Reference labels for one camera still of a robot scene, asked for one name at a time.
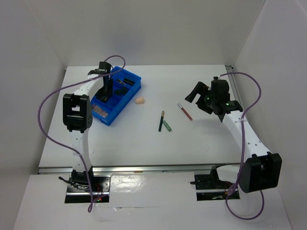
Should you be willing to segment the dark green powder puff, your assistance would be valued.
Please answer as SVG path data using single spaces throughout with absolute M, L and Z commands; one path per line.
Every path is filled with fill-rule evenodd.
M 122 90 L 115 90 L 114 94 L 120 96 L 120 95 L 122 95 Z

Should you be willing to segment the blue plastic organizer bin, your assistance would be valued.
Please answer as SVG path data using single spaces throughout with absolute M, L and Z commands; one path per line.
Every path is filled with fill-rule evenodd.
M 128 78 L 135 82 L 134 86 L 123 86 L 116 82 L 117 79 L 120 79 L 123 81 L 124 78 Z M 129 72 L 127 70 L 122 70 L 112 76 L 113 79 L 113 95 L 109 97 L 109 99 L 106 102 L 101 102 L 97 100 L 97 96 L 95 96 L 91 100 L 91 105 L 96 104 L 101 109 L 108 112 L 108 117 L 103 118 L 99 116 L 97 113 L 95 113 L 93 110 L 93 117 L 100 120 L 103 124 L 109 126 L 111 123 L 115 120 L 115 118 L 120 114 L 120 112 L 124 109 L 124 107 L 130 102 L 130 100 L 134 97 L 134 95 L 141 89 L 141 77 Z M 121 90 L 122 87 L 128 88 L 128 92 L 125 95 L 116 95 L 114 94 L 115 90 Z

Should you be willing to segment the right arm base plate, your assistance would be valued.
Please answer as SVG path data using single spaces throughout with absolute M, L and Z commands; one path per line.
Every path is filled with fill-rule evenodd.
M 230 182 L 218 180 L 211 174 L 196 174 L 194 181 L 190 182 L 195 186 L 198 201 L 226 200 Z

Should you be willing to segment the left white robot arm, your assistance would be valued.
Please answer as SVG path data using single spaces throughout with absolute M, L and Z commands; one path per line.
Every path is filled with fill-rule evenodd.
M 95 181 L 88 148 L 88 133 L 93 123 L 91 99 L 96 93 L 103 96 L 110 94 L 113 81 L 109 75 L 102 75 L 109 74 L 111 69 L 111 64 L 101 61 L 98 68 L 89 71 L 88 82 L 63 96 L 63 123 L 69 131 L 74 149 L 70 180 L 84 191 L 90 191 Z

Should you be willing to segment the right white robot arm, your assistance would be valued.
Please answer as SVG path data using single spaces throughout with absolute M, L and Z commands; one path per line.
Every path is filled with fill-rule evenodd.
M 224 124 L 241 149 L 240 165 L 219 165 L 212 168 L 211 186 L 221 187 L 225 182 L 239 185 L 245 193 L 275 188 L 279 182 L 282 158 L 261 142 L 246 119 L 246 111 L 236 100 L 230 99 L 229 84 L 214 77 L 210 86 L 199 81 L 185 98 L 208 114 L 215 114 Z

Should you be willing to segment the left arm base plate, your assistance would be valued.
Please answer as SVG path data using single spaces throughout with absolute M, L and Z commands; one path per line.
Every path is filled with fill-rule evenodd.
M 93 200 L 96 203 L 108 203 L 110 191 L 110 175 L 96 176 L 92 182 Z M 67 185 L 65 201 L 66 204 L 90 203 L 90 190 L 88 185 Z

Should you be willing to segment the black gold lipstick tube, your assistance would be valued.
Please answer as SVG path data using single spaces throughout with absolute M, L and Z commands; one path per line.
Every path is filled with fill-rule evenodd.
M 134 86 L 135 82 L 128 79 L 128 78 L 124 78 L 123 79 L 123 82 L 126 84 L 126 85 L 129 85 L 129 86 Z

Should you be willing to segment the eyeshadow palette clear case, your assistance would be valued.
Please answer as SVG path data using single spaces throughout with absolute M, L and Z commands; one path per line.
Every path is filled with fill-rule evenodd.
M 92 110 L 97 113 L 99 116 L 103 117 L 103 118 L 107 118 L 108 117 L 108 112 L 106 112 L 105 110 L 101 109 L 98 105 L 93 104 L 92 105 Z

